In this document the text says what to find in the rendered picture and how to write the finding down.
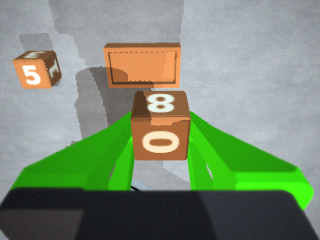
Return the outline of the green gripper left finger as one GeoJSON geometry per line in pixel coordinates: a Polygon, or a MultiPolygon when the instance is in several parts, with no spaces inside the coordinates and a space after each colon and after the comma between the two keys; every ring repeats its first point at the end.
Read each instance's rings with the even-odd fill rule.
{"type": "Polygon", "coordinates": [[[25,167],[11,189],[81,187],[84,190],[131,190],[134,167],[131,113],[108,128],[25,167]]]}

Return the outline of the brown number cube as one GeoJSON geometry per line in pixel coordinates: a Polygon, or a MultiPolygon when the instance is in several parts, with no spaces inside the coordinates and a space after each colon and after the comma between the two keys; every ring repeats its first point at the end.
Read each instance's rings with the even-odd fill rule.
{"type": "Polygon", "coordinates": [[[191,115],[185,91],[137,91],[131,130],[137,161],[185,161],[191,115]]]}
{"type": "Polygon", "coordinates": [[[48,89],[62,77],[55,51],[27,51],[13,59],[24,89],[48,89]]]}

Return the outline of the orange rectangular tray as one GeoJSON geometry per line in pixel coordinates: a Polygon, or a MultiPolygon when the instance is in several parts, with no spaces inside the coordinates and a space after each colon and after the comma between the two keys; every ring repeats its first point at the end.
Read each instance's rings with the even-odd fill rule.
{"type": "Polygon", "coordinates": [[[178,88],[180,43],[107,43],[109,88],[178,88]]]}

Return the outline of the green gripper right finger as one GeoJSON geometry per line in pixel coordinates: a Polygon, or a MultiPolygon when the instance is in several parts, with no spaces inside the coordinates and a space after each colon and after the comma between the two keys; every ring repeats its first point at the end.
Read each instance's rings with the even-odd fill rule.
{"type": "Polygon", "coordinates": [[[190,115],[191,190],[287,190],[305,209],[313,189],[297,166],[213,127],[192,111],[190,115]]]}

